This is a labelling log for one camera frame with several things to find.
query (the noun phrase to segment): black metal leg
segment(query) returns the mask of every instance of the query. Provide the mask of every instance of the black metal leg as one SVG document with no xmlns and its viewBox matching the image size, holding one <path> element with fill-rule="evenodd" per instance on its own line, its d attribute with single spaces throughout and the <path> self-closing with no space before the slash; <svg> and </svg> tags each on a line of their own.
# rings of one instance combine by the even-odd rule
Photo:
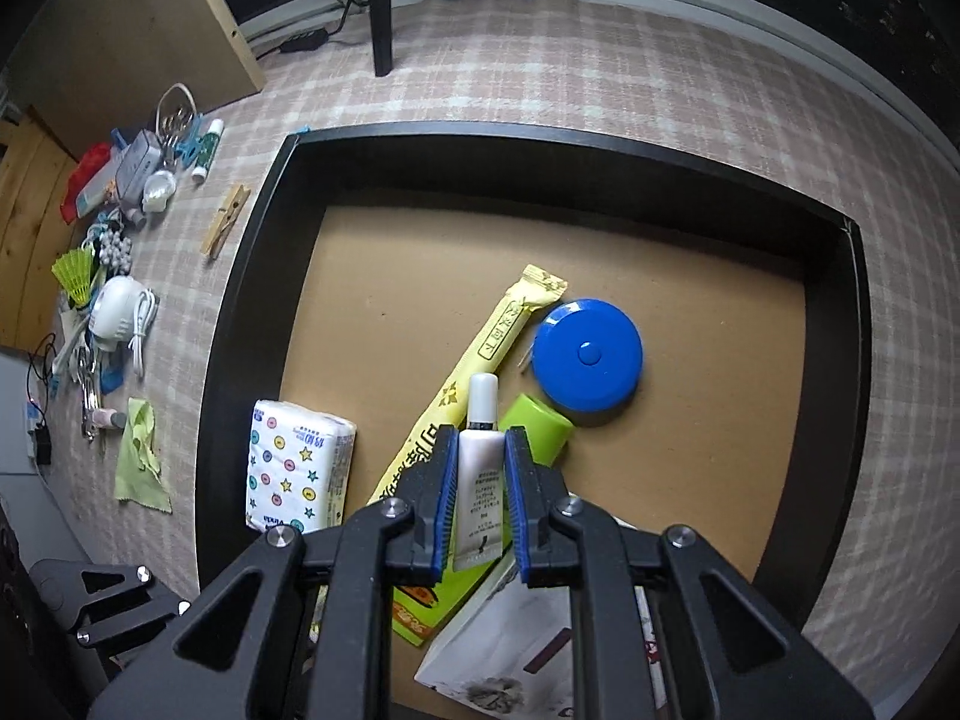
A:
<svg viewBox="0 0 960 720">
<path fill-rule="evenodd" d="M 370 0 L 370 33 L 373 39 L 373 74 L 379 79 L 394 69 L 390 0 Z"/>
</svg>

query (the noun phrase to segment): wooden clothespin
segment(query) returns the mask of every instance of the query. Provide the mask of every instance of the wooden clothespin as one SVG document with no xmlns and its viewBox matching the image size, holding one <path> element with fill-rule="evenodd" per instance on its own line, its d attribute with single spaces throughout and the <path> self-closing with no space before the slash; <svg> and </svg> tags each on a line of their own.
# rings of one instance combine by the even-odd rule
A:
<svg viewBox="0 0 960 720">
<path fill-rule="evenodd" d="M 224 241 L 227 240 L 230 228 L 237 221 L 240 210 L 249 196 L 250 190 L 243 184 L 236 184 L 227 192 L 227 196 L 224 197 L 217 213 L 213 215 L 213 222 L 206 230 L 206 237 L 203 238 L 203 243 L 200 245 L 200 254 L 205 254 L 212 260 L 217 258 L 220 250 L 224 247 Z"/>
</svg>

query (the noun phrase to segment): red cloth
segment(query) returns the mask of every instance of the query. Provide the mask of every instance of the red cloth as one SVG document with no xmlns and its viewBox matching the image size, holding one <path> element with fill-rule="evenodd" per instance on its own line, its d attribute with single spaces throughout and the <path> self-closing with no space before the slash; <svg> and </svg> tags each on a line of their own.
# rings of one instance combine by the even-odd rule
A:
<svg viewBox="0 0 960 720">
<path fill-rule="evenodd" d="M 64 196 L 64 202 L 61 202 L 61 216 L 64 217 L 67 224 L 72 224 L 77 220 L 77 196 L 80 194 L 80 190 L 109 161 L 109 143 L 97 143 L 96 146 L 90 146 L 83 157 L 80 158 L 80 164 L 74 167 L 66 181 L 66 196 Z"/>
</svg>

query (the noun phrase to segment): light green cloth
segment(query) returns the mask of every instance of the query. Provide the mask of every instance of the light green cloth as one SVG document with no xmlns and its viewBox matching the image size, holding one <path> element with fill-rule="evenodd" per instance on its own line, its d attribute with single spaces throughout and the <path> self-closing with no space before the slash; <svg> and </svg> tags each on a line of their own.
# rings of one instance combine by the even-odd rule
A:
<svg viewBox="0 0 960 720">
<path fill-rule="evenodd" d="M 160 461 L 152 450 L 153 444 L 154 407 L 150 401 L 132 397 L 127 404 L 127 427 L 120 440 L 113 497 L 172 514 L 170 495 L 160 483 Z"/>
</svg>

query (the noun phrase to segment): white tube cap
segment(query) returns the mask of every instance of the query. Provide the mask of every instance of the white tube cap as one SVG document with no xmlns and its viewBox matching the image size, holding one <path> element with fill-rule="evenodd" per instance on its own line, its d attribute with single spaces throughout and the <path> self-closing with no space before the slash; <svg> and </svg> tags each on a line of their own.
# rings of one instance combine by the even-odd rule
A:
<svg viewBox="0 0 960 720">
<path fill-rule="evenodd" d="M 496 391 L 499 385 L 493 373 L 474 373 L 467 396 L 467 427 L 472 424 L 496 428 Z"/>
</svg>

